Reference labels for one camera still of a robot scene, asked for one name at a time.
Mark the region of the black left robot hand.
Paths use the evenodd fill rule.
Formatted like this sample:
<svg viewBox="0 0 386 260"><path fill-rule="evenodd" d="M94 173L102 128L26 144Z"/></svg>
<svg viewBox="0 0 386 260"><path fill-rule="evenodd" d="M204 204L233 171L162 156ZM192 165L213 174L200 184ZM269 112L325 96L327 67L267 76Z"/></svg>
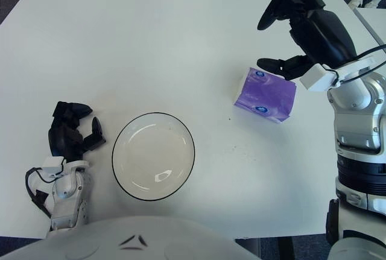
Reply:
<svg viewBox="0 0 386 260"><path fill-rule="evenodd" d="M93 117L92 133L89 136L83 137L78 131L80 119L91 113L91 107L85 104L64 101L57 103L48 131L49 147L53 156L62 156L67 162L82 160L84 153L106 143L97 117Z"/></svg>

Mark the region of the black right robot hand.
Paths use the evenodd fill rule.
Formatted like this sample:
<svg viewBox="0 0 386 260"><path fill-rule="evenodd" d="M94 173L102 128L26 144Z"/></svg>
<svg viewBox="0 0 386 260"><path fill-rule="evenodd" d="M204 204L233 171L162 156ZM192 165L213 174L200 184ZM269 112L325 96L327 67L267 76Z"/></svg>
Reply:
<svg viewBox="0 0 386 260"><path fill-rule="evenodd" d="M260 58L257 66L290 81L302 77L317 63L333 70L353 60L356 49L338 16L324 9L323 0L271 0L258 30L288 20L290 35L305 53L287 60Z"/></svg>

